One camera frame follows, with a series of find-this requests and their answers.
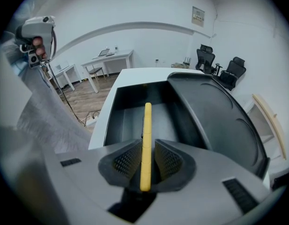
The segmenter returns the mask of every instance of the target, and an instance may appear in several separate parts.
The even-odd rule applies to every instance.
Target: white wall
[[[134,49],[133,66],[136,68],[155,67],[155,59],[159,59],[158,67],[169,67],[171,63],[184,60],[185,56],[192,57],[191,64],[194,67],[197,55],[193,51],[201,43],[209,44],[216,17],[213,0],[62,0],[54,7],[50,7],[49,3],[37,15],[56,17],[57,50],[66,47],[56,58],[56,64],[68,60],[69,63],[79,65],[98,55],[106,46],[112,50],[117,44],[120,50]],[[191,23],[193,6],[206,12],[203,28]],[[191,30],[192,34],[179,29],[169,31],[162,29],[162,26],[160,29],[131,27],[82,39],[79,44],[71,46],[74,39],[97,29],[132,22],[176,25]],[[108,65],[111,73],[126,68],[124,60],[110,62]],[[78,67],[78,70],[81,77],[85,78],[82,68]]]
[[[216,0],[218,17],[211,41],[216,58],[226,69],[238,56],[246,73],[232,95],[259,93],[277,114],[285,133],[286,161],[277,158],[269,170],[289,167],[289,28],[269,0]]]

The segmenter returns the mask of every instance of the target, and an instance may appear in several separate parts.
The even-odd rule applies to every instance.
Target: yellow stick
[[[152,104],[145,104],[143,122],[142,160],[140,175],[140,190],[148,192],[151,183],[152,159]]]

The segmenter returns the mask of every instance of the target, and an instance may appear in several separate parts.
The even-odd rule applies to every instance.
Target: electrical panel
[[[192,7],[192,23],[193,24],[203,27],[204,18],[205,18],[205,12],[203,10],[200,10],[197,7]]]

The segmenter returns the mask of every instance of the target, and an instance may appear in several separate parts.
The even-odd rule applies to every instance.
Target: wooden floor
[[[74,113],[79,119],[84,119],[90,111],[102,109],[103,104],[109,94],[109,91],[117,77],[118,75],[110,75],[110,77],[106,77],[106,81],[103,77],[99,77],[99,85],[97,85],[95,78],[93,78],[93,82],[98,88],[98,93],[95,93],[93,91],[93,88],[88,81],[74,84],[74,91],[72,91],[70,87],[65,90],[64,94],[69,101],[71,107],[73,108]],[[63,95],[61,95],[60,98],[62,99],[65,106],[70,110]],[[93,128],[93,126],[87,127],[87,130],[92,132]]]

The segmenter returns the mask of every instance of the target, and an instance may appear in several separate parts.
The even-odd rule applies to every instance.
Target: power socket
[[[95,124],[97,119],[97,116],[95,116],[94,118],[90,118],[88,121],[86,121],[86,126],[91,126],[92,124]]]

